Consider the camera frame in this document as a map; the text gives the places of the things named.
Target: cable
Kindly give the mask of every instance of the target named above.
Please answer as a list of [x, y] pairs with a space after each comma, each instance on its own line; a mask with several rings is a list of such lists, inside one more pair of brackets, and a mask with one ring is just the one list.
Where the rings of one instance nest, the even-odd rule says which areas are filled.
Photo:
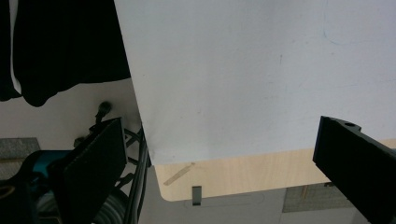
[[144, 182], [143, 182], [142, 195], [140, 196], [139, 208], [137, 209], [137, 221], [139, 221], [140, 212], [142, 211], [142, 207], [143, 207], [143, 201], [145, 200], [146, 183], [147, 183], [147, 180], [148, 180], [148, 168], [149, 168], [149, 165], [146, 166], [145, 178], [143, 180]]
[[142, 140], [142, 148], [143, 148], [143, 155], [142, 155], [142, 169], [141, 169], [141, 174], [138, 179], [138, 192], [136, 193], [138, 197], [134, 197], [134, 205], [133, 205], [133, 213], [132, 213], [132, 219], [133, 219], [133, 224], [137, 224], [137, 221], [139, 219], [139, 212], [138, 212], [138, 207], [140, 204], [142, 192], [143, 192], [143, 186], [144, 186], [144, 175], [147, 167], [147, 161], [148, 161], [148, 148], [145, 139]]
[[131, 186], [131, 190], [129, 194], [128, 206], [124, 216], [124, 224], [130, 224], [130, 223], [137, 224], [137, 220], [139, 216], [138, 207], [139, 207], [139, 202], [141, 201], [144, 176], [148, 165], [149, 153], [148, 153], [147, 143], [144, 138], [143, 130], [139, 132], [141, 133], [142, 136], [139, 146], [139, 163], [137, 164], [136, 167], [134, 181]]

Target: wooden surface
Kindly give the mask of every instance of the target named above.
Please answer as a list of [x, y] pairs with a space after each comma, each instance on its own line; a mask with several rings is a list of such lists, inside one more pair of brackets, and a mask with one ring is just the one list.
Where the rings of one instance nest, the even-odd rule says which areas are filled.
[[116, 0], [153, 164], [396, 136], [396, 2]]
[[[380, 141], [396, 148], [396, 139]], [[192, 186], [203, 198], [329, 182], [312, 162], [314, 149], [232, 159], [154, 166], [161, 195], [167, 201], [191, 199]]]

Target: black plastic bracket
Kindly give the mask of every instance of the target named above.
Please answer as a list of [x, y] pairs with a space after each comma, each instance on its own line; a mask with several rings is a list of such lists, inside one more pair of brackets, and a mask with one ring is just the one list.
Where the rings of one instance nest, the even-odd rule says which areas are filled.
[[200, 206], [202, 201], [202, 187], [192, 187], [192, 206]]

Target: black fabric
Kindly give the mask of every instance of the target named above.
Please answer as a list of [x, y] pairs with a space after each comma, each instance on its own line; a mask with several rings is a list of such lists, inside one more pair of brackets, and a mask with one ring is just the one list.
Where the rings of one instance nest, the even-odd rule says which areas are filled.
[[20, 0], [13, 47], [30, 105], [78, 83], [131, 77], [113, 0]]
[[11, 79], [11, 23], [9, 2], [0, 1], [0, 101], [20, 97]]

